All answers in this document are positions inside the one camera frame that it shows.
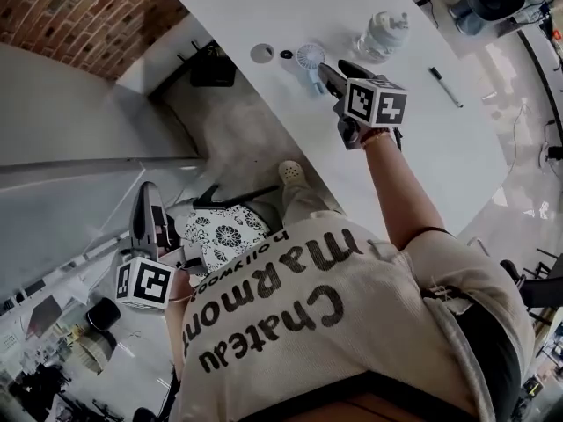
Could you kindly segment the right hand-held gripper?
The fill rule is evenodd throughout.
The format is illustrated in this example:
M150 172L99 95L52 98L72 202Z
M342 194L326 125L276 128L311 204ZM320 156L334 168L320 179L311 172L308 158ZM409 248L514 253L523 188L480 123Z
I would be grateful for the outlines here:
M345 77L321 62L318 76L337 99L333 110L345 148L359 149L361 140L375 128L388 129L401 148L399 129L405 117L407 90L384 76L374 77L373 72L348 60L338 60L338 68Z

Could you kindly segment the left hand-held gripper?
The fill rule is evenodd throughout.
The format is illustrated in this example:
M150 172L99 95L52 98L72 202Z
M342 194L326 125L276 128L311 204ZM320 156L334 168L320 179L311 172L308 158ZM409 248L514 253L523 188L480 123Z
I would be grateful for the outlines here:
M145 190L142 183L130 216L131 250L118 251L114 257L115 297L117 303L139 310L164 310L170 301L176 272L183 273L192 287L207 274L199 245L168 251L168 221L157 186L147 184L147 226L150 241L157 247L153 258L145 247Z

